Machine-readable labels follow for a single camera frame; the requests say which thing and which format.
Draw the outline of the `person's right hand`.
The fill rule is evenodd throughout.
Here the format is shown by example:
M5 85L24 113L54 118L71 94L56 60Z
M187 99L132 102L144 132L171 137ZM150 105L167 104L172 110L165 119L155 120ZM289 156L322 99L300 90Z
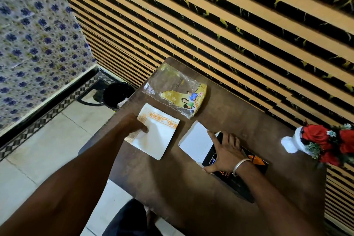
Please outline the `person's right hand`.
M235 135L229 134L229 145L222 146L217 137L211 131L207 131L213 141L217 153L217 164L220 171L230 172L241 176L244 170L252 165L249 159L245 158L241 150L235 149Z

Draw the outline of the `person's left hand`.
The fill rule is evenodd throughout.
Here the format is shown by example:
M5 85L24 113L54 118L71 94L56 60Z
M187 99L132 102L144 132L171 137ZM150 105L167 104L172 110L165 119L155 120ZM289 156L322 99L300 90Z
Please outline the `person's left hand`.
M138 124L143 124L138 120L134 113L128 113L124 116L117 125L117 136L119 138L126 138L131 133L139 132Z

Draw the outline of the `white cloth with orange border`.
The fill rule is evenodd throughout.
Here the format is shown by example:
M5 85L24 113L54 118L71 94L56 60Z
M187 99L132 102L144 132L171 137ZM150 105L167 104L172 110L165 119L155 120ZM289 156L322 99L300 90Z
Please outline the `white cloth with orange border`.
M179 119L145 103L137 119L147 127L147 132L141 130L130 133L125 141L140 149L156 160L160 160L172 139Z

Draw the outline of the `black box with orange print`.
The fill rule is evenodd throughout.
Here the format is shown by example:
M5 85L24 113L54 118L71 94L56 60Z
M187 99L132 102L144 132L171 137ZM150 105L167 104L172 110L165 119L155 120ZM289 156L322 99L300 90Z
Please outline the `black box with orange print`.
M249 149L241 146L241 152L245 158L248 158L255 167L262 173L265 174L269 163L260 158L254 152ZM201 167L211 166L217 160L217 153L214 145L212 145L209 151L206 154L202 155L203 160L200 163ZM216 177L221 183L230 188L234 194L238 197L248 201L249 203L254 203L254 197L250 192L249 187L245 184L245 182L241 179L240 176L225 172L225 171L215 171L211 173L214 177Z

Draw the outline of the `person's right forearm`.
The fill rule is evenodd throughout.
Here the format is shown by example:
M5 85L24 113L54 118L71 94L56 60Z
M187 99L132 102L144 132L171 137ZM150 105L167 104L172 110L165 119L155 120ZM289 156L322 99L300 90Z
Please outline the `person's right forearm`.
M242 173L240 177L249 187L273 236L324 236L323 230L313 225L305 213L281 194L253 163Z

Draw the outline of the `person's left forearm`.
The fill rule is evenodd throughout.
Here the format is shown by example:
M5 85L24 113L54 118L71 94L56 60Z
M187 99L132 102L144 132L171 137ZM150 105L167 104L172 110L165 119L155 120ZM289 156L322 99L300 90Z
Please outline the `person's left forearm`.
M119 125L58 169L0 226L0 236L80 236L128 134Z

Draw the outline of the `white card sleeve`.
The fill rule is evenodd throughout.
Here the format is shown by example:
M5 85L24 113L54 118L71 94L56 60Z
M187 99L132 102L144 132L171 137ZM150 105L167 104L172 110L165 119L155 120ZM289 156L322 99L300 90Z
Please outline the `white card sleeve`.
M207 128L195 121L179 141L178 146L200 167L212 165L216 160L216 151Z

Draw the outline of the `black waste bin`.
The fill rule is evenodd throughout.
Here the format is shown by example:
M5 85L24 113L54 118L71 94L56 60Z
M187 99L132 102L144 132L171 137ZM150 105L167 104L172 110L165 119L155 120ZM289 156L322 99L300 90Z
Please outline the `black waste bin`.
M132 85L126 82L114 82L103 92L103 103L106 107L117 111L135 92Z

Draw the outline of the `clear plastic bag yellow print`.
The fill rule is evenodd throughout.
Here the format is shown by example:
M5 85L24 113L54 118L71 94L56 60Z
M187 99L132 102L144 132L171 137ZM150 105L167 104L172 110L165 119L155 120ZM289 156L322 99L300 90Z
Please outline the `clear plastic bag yellow print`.
M207 95L207 84L163 63L143 86L144 93L188 119L196 115Z

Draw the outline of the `white vase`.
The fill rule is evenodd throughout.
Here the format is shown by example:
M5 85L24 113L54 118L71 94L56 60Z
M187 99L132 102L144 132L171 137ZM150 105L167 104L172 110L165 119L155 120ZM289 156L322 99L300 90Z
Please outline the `white vase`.
M296 153L298 151L301 151L301 152L306 152L306 149L304 147L304 144L301 142L301 131L302 131L302 126L298 127L295 132L294 132L294 135L292 137L290 136L286 136L286 137L283 137L281 139L281 145L284 147L284 149L290 153L290 154L293 154L293 153Z

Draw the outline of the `black floor stand base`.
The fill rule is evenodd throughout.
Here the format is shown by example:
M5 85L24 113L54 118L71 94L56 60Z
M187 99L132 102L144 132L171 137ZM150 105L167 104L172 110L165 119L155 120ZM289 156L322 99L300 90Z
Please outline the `black floor stand base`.
M80 104L91 107L105 106L103 101L103 94L105 89L109 86L109 83L103 79L99 79L88 90L84 91L76 101Z

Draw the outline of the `red artificial roses bunch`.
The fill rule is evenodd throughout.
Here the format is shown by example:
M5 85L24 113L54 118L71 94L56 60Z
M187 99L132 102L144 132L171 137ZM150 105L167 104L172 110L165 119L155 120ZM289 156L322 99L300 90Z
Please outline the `red artificial roses bunch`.
M354 166L354 124L339 126L306 124L299 132L300 141L312 157L321 163Z

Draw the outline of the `person's dark trouser leg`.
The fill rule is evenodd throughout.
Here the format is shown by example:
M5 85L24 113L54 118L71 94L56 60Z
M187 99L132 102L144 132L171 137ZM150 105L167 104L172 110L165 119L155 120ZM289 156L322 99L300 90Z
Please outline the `person's dark trouser leg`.
M132 198L115 215L102 236L163 236L156 226L158 216Z

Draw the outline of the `blue floral print curtain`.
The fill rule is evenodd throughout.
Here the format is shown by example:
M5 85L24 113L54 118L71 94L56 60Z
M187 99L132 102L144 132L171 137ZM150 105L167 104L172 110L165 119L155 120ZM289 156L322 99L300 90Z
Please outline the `blue floral print curtain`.
M67 0L0 0L0 134L95 65Z

